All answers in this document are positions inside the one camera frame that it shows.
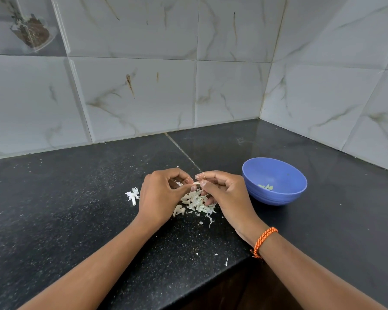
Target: hand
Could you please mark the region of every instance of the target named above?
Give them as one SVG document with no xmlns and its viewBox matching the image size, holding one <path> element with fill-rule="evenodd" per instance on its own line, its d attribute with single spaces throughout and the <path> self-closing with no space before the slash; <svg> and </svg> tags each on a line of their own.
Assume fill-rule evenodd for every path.
<svg viewBox="0 0 388 310">
<path fill-rule="evenodd" d="M 186 172 L 179 168 L 155 171 L 142 183 L 137 218 L 157 231 L 174 212 L 178 201 L 191 188 L 197 187 Z"/>
<path fill-rule="evenodd" d="M 222 171 L 202 172 L 196 175 L 202 194 L 212 195 L 207 204 L 217 202 L 222 213 L 237 234 L 254 247 L 268 226 L 257 216 L 247 192 L 243 177 Z"/>
</svg>

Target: person's left hand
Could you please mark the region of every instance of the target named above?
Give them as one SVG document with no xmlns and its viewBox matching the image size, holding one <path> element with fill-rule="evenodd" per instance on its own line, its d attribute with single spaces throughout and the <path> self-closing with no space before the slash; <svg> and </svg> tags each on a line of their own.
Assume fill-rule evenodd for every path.
<svg viewBox="0 0 388 310">
<path fill-rule="evenodd" d="M 197 188 L 193 183 L 190 175 L 179 168 L 148 174 L 141 187 L 137 217 L 158 230 L 170 219 L 178 201 Z"/>
</svg>

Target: person's right arm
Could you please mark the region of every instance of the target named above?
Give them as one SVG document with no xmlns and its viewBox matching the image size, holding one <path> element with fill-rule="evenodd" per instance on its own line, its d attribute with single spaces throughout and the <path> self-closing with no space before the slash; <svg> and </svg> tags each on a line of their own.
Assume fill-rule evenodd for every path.
<svg viewBox="0 0 388 310">
<path fill-rule="evenodd" d="M 269 227 L 257 216 L 243 177 L 221 171 L 196 176 L 205 192 L 212 195 L 207 204 L 218 202 L 239 236 L 254 247 Z M 259 248 L 259 254 L 305 310 L 386 309 L 355 287 L 309 258 L 278 233 L 272 233 Z"/>
</svg>

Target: tile backsplash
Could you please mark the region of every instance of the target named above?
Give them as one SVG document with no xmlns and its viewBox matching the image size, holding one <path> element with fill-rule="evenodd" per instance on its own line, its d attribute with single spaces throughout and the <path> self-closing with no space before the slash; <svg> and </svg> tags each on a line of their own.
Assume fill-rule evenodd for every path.
<svg viewBox="0 0 388 310">
<path fill-rule="evenodd" d="M 388 169 L 388 0 L 287 0 L 260 118 Z"/>
<path fill-rule="evenodd" d="M 0 157 L 257 117 L 388 169 L 388 0 L 0 0 Z"/>
</svg>

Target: countertop joint line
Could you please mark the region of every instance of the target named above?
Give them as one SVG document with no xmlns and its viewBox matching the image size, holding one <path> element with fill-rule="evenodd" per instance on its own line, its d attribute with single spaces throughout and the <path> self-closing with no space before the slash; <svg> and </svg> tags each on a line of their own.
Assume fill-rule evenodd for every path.
<svg viewBox="0 0 388 310">
<path fill-rule="evenodd" d="M 191 161 L 192 164 L 194 164 L 194 166 L 200 171 L 200 173 L 202 172 L 201 168 L 198 167 L 197 164 L 195 164 L 195 162 L 190 158 L 190 156 L 188 154 L 185 153 L 185 151 L 175 142 L 174 139 L 171 138 L 170 135 L 168 135 L 168 133 L 164 133 L 164 135 L 166 135 L 168 137 L 169 140 L 171 140 L 171 142 L 187 157 L 188 160 Z"/>
</svg>

